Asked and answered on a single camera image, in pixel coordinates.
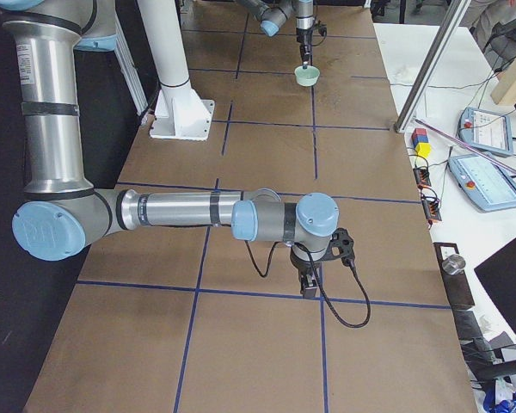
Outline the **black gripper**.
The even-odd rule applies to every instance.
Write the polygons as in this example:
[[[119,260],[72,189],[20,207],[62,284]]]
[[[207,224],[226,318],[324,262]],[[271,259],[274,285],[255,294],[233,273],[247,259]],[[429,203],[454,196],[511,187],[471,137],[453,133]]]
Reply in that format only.
[[[305,70],[310,65],[310,47],[312,47],[313,27],[296,28],[297,42],[300,44],[300,56],[302,68]]]
[[[301,243],[295,243],[291,247],[290,259],[292,265],[298,271],[300,281],[300,293],[304,299],[313,299],[318,290],[317,271],[321,263],[313,258],[313,255]]]

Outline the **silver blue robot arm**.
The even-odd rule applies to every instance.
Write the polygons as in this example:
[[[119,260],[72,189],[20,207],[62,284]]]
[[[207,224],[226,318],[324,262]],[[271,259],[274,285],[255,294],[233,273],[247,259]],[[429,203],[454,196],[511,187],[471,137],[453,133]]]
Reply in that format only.
[[[31,178],[12,219],[31,256],[58,261],[117,231],[140,226],[228,226],[245,242],[291,249],[301,293],[323,291],[318,269],[332,258],[339,209],[326,194],[285,203],[267,188],[251,192],[154,193],[97,189],[83,169],[74,52],[112,51],[112,1],[1,1],[3,27],[15,39]]]
[[[236,0],[236,3],[244,7],[260,23],[261,31],[268,37],[275,36],[294,15],[302,66],[305,69],[311,66],[312,37],[317,27],[312,0],[280,1],[276,4],[267,4],[259,0]]]

